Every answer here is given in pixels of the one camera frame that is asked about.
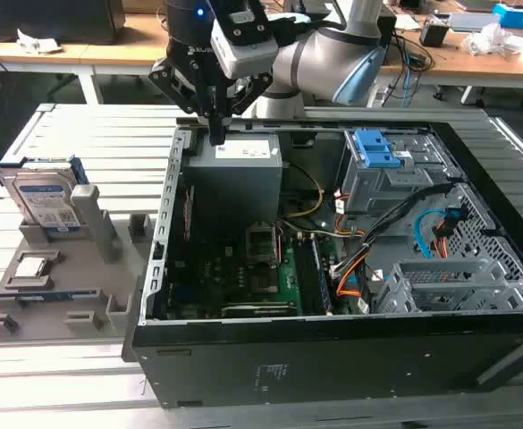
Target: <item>small component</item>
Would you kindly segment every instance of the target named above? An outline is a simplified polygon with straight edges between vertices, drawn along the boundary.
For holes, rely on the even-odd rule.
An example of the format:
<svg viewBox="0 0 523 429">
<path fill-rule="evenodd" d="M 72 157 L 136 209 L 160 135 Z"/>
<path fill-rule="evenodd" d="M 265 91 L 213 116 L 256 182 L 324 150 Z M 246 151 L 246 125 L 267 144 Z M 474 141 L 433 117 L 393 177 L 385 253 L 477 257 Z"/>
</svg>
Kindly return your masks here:
<svg viewBox="0 0 523 429">
<path fill-rule="evenodd" d="M 47 262 L 45 257 L 24 257 L 17 265 L 14 277 L 37 279 L 45 271 Z"/>
<path fill-rule="evenodd" d="M 293 302 L 245 302 L 230 304 L 222 308 L 222 317 L 277 317 L 297 315 Z"/>
<path fill-rule="evenodd" d="M 331 304 L 331 297 L 329 295 L 329 287 L 326 281 L 325 269 L 321 261 L 325 261 L 326 258 L 319 257 L 320 250 L 316 239 L 311 239 L 311 248 L 313 249 L 313 256 L 315 258 L 315 265 L 318 275 L 318 285 L 321 290 L 321 299 L 323 300 L 323 306 L 325 307 L 325 312 L 327 314 L 332 314 L 333 305 Z"/>
<path fill-rule="evenodd" d="M 251 293 L 277 293 L 279 276 L 275 268 L 258 265 L 248 271 L 248 285 Z"/>
<path fill-rule="evenodd" d="M 356 147 L 368 168 L 399 168 L 401 161 L 392 155 L 390 143 L 379 130 L 355 130 Z"/>
<path fill-rule="evenodd" d="M 245 246 L 249 264 L 276 264 L 277 238 L 273 226 L 258 223 L 245 231 Z"/>
</svg>

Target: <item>cables on table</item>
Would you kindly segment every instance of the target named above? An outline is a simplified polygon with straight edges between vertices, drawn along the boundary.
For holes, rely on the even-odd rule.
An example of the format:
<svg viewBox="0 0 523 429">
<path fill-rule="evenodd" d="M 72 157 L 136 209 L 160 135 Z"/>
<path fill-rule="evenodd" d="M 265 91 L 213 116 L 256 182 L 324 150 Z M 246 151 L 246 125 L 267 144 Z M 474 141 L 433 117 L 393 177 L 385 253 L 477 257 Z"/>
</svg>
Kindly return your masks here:
<svg viewBox="0 0 523 429">
<path fill-rule="evenodd" d="M 434 58 L 432 57 L 432 55 L 420 44 L 413 42 L 411 40 L 408 40 L 407 38 L 397 34 L 396 31 L 393 32 L 392 37 L 394 39 L 394 42 L 392 43 L 392 45 L 396 46 L 396 48 L 398 49 L 398 52 L 400 54 L 400 57 L 401 57 L 402 70 L 399 73 L 399 75 L 397 76 L 394 83 L 389 86 L 389 91 L 388 91 L 386 97 L 384 98 L 382 105 L 384 105 L 392 97 L 392 98 L 397 98 L 397 99 L 402 100 L 401 107 L 409 107 L 410 103 L 412 102 L 412 99 L 417 94 L 417 92 L 420 88 L 420 80 L 422 78 L 422 74 L 424 72 L 427 72 L 428 70 L 430 70 L 432 67 L 434 67 L 435 62 L 434 62 Z M 407 50 L 407 47 L 406 47 L 407 44 L 411 44 L 411 45 L 415 46 L 422 52 L 422 54 L 426 58 L 422 64 L 418 65 L 412 61 L 410 52 Z M 412 73 L 417 74 L 416 84 L 415 84 L 412 92 L 409 93 Z M 404 81 L 402 83 L 402 89 L 404 90 L 404 95 L 403 95 L 403 97 L 400 97 L 400 96 L 394 95 L 394 90 L 398 87 L 398 84 L 403 75 L 405 76 Z"/>
</svg>

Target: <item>blue cable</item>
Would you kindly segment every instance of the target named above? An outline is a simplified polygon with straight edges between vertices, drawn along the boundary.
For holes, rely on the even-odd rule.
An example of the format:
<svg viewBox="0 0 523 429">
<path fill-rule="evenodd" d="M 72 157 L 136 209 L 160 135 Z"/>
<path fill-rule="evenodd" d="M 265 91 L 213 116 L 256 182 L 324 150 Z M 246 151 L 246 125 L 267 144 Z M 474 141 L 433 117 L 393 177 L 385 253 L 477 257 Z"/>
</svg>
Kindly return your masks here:
<svg viewBox="0 0 523 429">
<path fill-rule="evenodd" d="M 422 252 L 422 255 L 424 257 L 432 257 L 432 254 L 430 253 L 430 249 L 428 249 L 428 246 L 425 244 L 424 239 L 422 238 L 422 232 L 420 232 L 420 223 L 422 222 L 422 219 L 426 215 L 430 215 L 431 213 L 438 213 L 442 216 L 446 216 L 445 210 L 442 210 L 440 208 L 431 208 L 429 210 L 426 210 L 424 213 L 422 213 L 414 222 L 414 238 L 416 239 L 416 242 L 418 243 L 418 247 L 420 248 L 420 251 Z"/>
<path fill-rule="evenodd" d="M 409 65 L 408 53 L 406 53 L 406 52 L 404 53 L 404 63 L 406 65 Z M 404 107 L 404 103 L 406 103 L 406 98 L 408 96 L 409 80 L 410 80 L 410 68 L 408 67 L 406 70 L 406 77 L 404 78 L 404 97 L 402 97 L 401 107 Z"/>
</svg>

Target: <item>hard drive label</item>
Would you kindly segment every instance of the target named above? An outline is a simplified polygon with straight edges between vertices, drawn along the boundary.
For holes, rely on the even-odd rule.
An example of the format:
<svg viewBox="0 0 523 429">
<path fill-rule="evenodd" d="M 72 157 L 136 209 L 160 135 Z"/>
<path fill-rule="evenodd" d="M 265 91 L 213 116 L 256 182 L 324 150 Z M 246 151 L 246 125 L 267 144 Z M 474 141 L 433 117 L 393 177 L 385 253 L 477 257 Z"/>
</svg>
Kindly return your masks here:
<svg viewBox="0 0 523 429">
<path fill-rule="evenodd" d="M 33 215 L 45 228 L 68 231 L 79 228 L 80 222 L 72 207 L 67 204 L 64 188 L 59 185 L 20 186 L 19 192 Z"/>
</svg>

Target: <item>white paper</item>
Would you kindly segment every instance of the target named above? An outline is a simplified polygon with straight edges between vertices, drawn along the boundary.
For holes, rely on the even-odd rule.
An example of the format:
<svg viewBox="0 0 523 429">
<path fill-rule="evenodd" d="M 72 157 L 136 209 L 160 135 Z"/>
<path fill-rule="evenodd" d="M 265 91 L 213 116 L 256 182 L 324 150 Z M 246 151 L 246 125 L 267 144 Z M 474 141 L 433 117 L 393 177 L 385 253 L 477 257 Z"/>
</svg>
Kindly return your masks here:
<svg viewBox="0 0 523 429">
<path fill-rule="evenodd" d="M 53 38 L 32 38 L 19 29 L 17 33 L 19 34 L 17 44 L 28 54 L 51 54 L 62 50 Z"/>
<path fill-rule="evenodd" d="M 17 265 L 15 277 L 39 277 L 46 260 L 43 257 L 24 257 Z"/>
<path fill-rule="evenodd" d="M 420 24 L 414 21 L 410 15 L 406 13 L 398 13 L 396 15 L 396 29 L 420 29 Z"/>
<path fill-rule="evenodd" d="M 215 147 L 218 159 L 268 159 L 269 142 L 267 140 L 226 140 Z"/>
</svg>

